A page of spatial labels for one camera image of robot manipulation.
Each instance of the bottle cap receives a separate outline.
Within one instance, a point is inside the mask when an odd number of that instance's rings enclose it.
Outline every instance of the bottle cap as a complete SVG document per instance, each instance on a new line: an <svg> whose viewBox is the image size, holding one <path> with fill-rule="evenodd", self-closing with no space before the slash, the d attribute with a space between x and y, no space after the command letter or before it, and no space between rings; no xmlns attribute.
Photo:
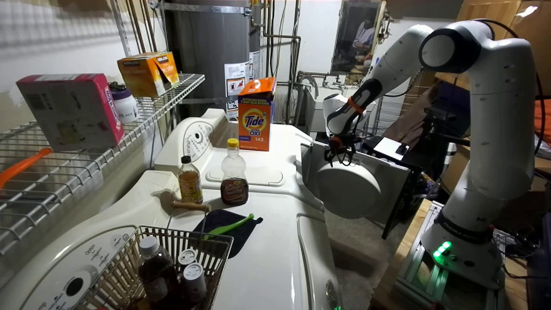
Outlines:
<svg viewBox="0 0 551 310"><path fill-rule="evenodd" d="M229 137L227 139L227 147L237 147L239 146L239 139L237 137Z"/></svg>
<svg viewBox="0 0 551 310"><path fill-rule="evenodd" d="M189 161L191 161L191 156L189 156L189 154L182 154L181 161L182 161L182 163L189 163Z"/></svg>
<svg viewBox="0 0 551 310"><path fill-rule="evenodd" d="M151 258L158 251L158 242L155 237L146 235L139 240L139 254L143 258Z"/></svg>

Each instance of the basket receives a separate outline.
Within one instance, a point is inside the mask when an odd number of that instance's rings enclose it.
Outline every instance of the basket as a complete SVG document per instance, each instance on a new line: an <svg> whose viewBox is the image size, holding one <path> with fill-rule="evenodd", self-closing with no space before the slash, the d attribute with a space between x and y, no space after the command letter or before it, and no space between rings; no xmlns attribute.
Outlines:
<svg viewBox="0 0 551 310"><path fill-rule="evenodd" d="M196 261L201 263L206 276L206 297L193 307L203 310L212 306L232 245L232 237L217 235L203 239L205 233L201 232L141 225L101 271L98 282L88 289L77 307L129 307L132 301L144 297L144 289L138 275L139 239L144 235L157 237L172 261L177 261L177 254L186 247L193 247L196 251Z"/></svg>

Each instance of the sauce bottle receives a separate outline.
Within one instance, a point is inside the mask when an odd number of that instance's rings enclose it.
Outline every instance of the sauce bottle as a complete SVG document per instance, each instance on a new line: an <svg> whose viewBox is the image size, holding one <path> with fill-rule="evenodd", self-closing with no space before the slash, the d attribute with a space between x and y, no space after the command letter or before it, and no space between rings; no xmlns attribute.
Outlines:
<svg viewBox="0 0 551 310"><path fill-rule="evenodd" d="M177 177L179 190L182 194L181 201L200 204L203 202L200 170L191 163L189 154L184 154L181 161L182 161L182 170Z"/></svg>
<svg viewBox="0 0 551 310"><path fill-rule="evenodd" d="M158 240L146 235L139 240L139 280L151 307L177 307L177 271Z"/></svg>
<svg viewBox="0 0 551 310"><path fill-rule="evenodd" d="M239 139L227 139L227 154L222 159L220 196L225 204L243 204L248 199L248 182L244 177L244 158L239 154Z"/></svg>

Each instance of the orange box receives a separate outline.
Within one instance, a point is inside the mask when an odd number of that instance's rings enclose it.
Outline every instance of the orange box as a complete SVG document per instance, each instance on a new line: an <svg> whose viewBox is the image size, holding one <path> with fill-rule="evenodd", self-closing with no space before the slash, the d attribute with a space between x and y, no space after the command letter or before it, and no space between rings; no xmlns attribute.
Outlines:
<svg viewBox="0 0 551 310"><path fill-rule="evenodd" d="M251 78L239 92L239 147L270 149L272 99L275 78Z"/></svg>
<svg viewBox="0 0 551 310"><path fill-rule="evenodd" d="M132 96L158 96L165 92L163 78L179 82L172 51L141 53L117 61L122 78Z"/></svg>

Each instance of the pink box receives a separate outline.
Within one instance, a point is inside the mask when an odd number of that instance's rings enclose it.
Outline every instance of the pink box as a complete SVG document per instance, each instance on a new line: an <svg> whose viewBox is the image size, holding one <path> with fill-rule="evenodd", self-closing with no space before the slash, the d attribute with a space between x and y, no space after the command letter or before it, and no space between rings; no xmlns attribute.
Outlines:
<svg viewBox="0 0 551 310"><path fill-rule="evenodd" d="M55 151L105 149L124 135L103 73L39 73L17 85Z"/></svg>

